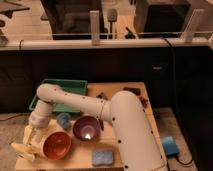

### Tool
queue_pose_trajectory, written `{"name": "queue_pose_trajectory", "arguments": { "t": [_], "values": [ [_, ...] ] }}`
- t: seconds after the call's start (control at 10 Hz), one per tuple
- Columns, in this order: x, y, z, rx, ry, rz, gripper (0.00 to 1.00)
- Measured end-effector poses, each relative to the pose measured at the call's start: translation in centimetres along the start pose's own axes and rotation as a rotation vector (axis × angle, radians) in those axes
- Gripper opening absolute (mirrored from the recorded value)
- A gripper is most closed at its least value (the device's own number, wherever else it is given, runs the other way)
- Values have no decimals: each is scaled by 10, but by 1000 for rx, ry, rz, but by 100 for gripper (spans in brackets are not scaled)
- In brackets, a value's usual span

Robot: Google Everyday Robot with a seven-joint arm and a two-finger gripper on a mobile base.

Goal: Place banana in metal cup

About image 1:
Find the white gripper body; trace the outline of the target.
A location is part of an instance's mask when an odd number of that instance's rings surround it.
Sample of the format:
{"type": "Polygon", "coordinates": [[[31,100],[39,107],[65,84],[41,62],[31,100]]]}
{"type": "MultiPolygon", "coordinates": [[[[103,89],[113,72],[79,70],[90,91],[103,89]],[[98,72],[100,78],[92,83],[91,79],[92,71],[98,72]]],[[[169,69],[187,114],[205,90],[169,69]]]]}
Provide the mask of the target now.
{"type": "Polygon", "coordinates": [[[27,125],[24,129],[23,143],[29,145],[32,140],[36,143],[40,143],[44,136],[44,129],[37,129],[31,125],[27,125]]]}

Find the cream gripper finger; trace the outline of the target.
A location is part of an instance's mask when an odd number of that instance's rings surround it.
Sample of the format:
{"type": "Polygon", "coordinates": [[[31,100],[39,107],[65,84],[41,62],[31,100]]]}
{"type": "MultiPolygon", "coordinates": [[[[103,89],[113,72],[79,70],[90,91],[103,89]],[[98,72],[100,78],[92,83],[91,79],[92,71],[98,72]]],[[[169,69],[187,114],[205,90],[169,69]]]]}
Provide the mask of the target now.
{"type": "Polygon", "coordinates": [[[30,145],[29,146],[29,153],[30,154],[36,154],[38,156],[42,156],[43,150],[39,145],[30,145]]]}
{"type": "Polygon", "coordinates": [[[31,162],[35,160],[34,152],[30,146],[13,142],[11,147],[15,150],[18,156],[31,162]]]}

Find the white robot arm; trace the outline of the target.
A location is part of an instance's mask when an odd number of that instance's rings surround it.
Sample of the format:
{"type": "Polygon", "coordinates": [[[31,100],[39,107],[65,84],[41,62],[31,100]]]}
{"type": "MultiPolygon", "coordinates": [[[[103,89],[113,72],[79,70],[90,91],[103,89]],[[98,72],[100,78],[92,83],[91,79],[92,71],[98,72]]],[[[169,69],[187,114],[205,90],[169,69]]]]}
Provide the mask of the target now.
{"type": "Polygon", "coordinates": [[[112,125],[125,171],[168,171],[166,161],[139,98],[130,91],[118,91],[110,100],[78,95],[64,91],[55,84],[37,88],[39,101],[31,112],[22,143],[11,143],[15,152],[25,160],[35,161],[39,151],[31,140],[49,126],[55,104],[74,107],[89,116],[112,125]]]}

